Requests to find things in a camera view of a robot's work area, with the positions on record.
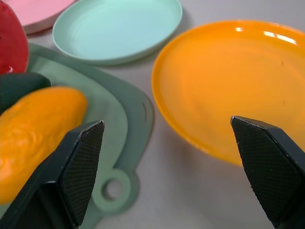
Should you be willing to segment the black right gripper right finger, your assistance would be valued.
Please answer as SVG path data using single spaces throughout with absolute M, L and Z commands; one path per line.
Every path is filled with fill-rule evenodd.
M 232 116 L 244 171 L 276 229 L 305 229 L 305 152 L 279 127 Z

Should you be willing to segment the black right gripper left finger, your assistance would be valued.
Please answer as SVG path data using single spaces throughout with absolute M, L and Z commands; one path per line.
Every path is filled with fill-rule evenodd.
M 70 130 L 29 177 L 0 218 L 0 229 L 78 229 L 102 145 L 102 120 Z

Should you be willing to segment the orange mango toy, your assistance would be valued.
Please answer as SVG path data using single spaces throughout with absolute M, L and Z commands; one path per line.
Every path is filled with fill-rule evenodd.
M 24 96 L 0 115 L 0 205 L 12 202 L 65 134 L 82 123 L 87 105 L 81 91 L 53 86 Z

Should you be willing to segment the orange plastic plate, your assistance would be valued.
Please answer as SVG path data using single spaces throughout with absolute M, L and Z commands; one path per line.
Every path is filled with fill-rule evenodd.
M 244 20 L 190 29 L 159 53 L 152 92 L 182 138 L 228 163 L 242 163 L 233 115 L 280 127 L 305 151 L 305 31 Z

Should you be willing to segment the dark green object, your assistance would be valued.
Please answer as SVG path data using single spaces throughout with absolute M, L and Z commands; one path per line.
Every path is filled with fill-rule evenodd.
M 25 95 L 50 87 L 51 82 L 39 73 L 8 73 L 0 75 L 0 114 Z

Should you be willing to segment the red apple toy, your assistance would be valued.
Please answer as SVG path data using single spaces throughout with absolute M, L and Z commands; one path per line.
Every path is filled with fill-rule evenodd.
M 28 61 L 25 31 L 13 9 L 0 0 L 0 74 L 23 73 Z

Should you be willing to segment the mint green plastic plate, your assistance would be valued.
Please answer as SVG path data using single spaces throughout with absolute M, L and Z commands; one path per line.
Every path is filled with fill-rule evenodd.
M 57 18 L 52 39 L 76 60 L 119 65 L 165 45 L 182 17 L 179 0 L 79 0 Z

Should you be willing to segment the pink plastic plate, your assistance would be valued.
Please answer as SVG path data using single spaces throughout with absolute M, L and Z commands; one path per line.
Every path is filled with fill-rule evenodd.
M 77 0 L 3 0 L 15 12 L 25 33 L 32 35 L 53 26 L 59 15 Z

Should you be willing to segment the green cutting board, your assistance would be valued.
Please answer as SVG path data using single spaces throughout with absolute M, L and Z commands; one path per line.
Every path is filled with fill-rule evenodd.
M 138 197 L 135 169 L 150 138 L 152 105 L 132 85 L 36 44 L 30 44 L 25 73 L 30 72 L 48 78 L 50 87 L 70 87 L 85 95 L 88 105 L 79 126 L 104 123 L 95 184 L 78 228 L 95 229 L 104 217 L 123 213 Z M 0 205 L 0 218 L 11 203 Z

